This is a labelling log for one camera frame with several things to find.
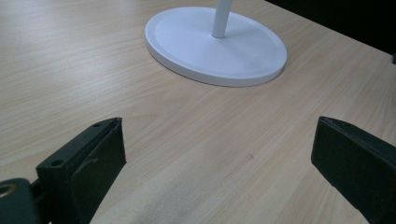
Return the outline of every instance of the white disc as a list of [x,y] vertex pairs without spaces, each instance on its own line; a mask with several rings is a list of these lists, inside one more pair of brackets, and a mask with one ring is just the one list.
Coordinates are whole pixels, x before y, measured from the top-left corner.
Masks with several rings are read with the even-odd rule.
[[216,10],[180,7],[146,26],[148,51],[172,71],[204,83],[243,87],[274,79],[287,60],[282,40],[262,24],[230,13],[224,38],[211,35]]

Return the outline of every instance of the white cylindrical post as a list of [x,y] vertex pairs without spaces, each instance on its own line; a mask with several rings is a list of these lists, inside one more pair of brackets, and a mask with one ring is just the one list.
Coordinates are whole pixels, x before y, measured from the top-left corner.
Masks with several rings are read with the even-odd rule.
[[225,28],[227,26],[228,16],[231,11],[231,4],[233,0],[218,0],[218,7],[216,9],[215,21],[213,24],[212,35],[215,38],[223,38]]

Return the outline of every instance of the white round base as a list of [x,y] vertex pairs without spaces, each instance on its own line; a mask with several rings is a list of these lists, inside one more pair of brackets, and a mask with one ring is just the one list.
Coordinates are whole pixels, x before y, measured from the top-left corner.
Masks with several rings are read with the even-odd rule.
[[262,24],[230,13],[224,38],[211,31],[216,10],[180,7],[146,26],[148,51],[172,71],[204,83],[244,87],[274,79],[287,60],[282,40]]

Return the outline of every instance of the wooden table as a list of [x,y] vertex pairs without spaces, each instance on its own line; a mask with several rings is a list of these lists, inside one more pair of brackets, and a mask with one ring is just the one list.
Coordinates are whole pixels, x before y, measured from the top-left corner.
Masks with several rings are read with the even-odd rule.
[[280,36],[287,64],[260,86],[206,85],[145,46],[152,16],[188,6],[216,1],[1,1],[0,179],[34,181],[74,136],[122,117],[128,163],[92,223],[366,223],[310,153],[319,116],[396,145],[390,56],[267,2],[235,1]]

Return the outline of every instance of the black plastic part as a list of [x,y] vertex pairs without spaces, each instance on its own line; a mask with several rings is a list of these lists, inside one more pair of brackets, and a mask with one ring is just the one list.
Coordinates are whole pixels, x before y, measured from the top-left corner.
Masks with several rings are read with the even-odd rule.
[[21,178],[0,182],[0,223],[39,224],[29,181]]
[[90,223],[126,163],[121,119],[92,125],[37,166],[52,224]]
[[370,223],[396,223],[396,147],[347,122],[320,117],[311,160]]

